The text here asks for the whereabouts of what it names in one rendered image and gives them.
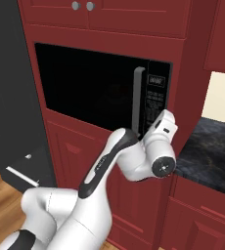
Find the red upper cupboard door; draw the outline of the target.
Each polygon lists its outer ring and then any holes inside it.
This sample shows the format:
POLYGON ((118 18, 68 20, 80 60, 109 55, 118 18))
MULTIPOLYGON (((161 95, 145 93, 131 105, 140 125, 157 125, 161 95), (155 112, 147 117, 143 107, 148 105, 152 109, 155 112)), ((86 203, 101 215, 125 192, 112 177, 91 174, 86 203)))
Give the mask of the red upper cupboard door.
POLYGON ((92 0, 97 30, 184 38, 192 0, 92 0))
POLYGON ((86 0, 19 0, 27 23, 71 28, 88 28, 86 0), (77 1, 78 10, 71 7, 77 1))

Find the red drawer front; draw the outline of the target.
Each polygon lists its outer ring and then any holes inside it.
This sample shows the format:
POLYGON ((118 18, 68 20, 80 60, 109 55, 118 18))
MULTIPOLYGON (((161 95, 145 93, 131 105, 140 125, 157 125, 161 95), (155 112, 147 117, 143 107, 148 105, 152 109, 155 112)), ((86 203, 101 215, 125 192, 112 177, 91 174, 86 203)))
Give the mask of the red drawer front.
POLYGON ((225 220, 225 194, 222 192, 178 177, 173 197, 225 220))

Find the black microwave oven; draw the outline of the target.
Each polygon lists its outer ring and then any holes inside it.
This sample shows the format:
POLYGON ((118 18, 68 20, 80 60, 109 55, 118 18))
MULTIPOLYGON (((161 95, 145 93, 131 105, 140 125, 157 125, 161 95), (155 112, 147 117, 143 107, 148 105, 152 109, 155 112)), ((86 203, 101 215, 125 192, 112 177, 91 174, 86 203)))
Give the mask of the black microwave oven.
POLYGON ((146 134, 167 108, 170 62, 34 45, 46 106, 114 131, 146 134))

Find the red wall cupboard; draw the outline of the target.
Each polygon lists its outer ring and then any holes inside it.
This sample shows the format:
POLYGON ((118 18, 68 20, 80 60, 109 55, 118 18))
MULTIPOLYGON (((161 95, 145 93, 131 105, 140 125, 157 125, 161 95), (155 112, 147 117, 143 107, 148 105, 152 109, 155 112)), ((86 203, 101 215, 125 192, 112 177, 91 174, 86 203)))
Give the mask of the red wall cupboard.
POLYGON ((225 73, 225 0, 219 0, 204 68, 225 73))

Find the red base cupboard door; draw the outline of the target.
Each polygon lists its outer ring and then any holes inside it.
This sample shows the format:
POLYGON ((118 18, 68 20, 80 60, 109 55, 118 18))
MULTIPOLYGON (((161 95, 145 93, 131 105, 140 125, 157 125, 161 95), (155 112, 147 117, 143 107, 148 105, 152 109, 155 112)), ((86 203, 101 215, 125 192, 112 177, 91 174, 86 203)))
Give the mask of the red base cupboard door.
POLYGON ((164 250, 225 250, 225 222, 170 197, 160 246, 164 250))

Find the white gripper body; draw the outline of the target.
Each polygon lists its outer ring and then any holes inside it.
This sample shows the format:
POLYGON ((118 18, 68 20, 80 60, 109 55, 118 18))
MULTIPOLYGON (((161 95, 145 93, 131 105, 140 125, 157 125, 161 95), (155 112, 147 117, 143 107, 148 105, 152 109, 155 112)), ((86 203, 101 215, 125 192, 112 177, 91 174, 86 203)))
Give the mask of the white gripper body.
POLYGON ((159 116, 159 120, 160 120, 160 124, 159 124, 160 127, 163 127, 163 128, 177 127, 173 113, 167 109, 164 109, 161 112, 159 116))

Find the black microwave door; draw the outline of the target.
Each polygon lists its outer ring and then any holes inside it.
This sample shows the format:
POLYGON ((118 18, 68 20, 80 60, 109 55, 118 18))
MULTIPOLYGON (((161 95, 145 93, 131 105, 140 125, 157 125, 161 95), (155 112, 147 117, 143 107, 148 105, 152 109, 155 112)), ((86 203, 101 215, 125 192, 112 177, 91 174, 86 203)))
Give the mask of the black microwave door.
POLYGON ((144 59, 34 45, 46 106, 108 130, 132 129, 134 69, 144 59))

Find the black fridge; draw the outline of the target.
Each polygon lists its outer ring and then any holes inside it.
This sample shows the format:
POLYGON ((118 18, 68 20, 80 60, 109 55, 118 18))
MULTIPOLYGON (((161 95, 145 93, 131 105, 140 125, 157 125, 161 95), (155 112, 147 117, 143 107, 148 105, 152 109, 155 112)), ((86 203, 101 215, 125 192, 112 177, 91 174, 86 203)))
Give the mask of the black fridge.
POLYGON ((57 182, 17 0, 0 0, 0 174, 21 192, 57 182))

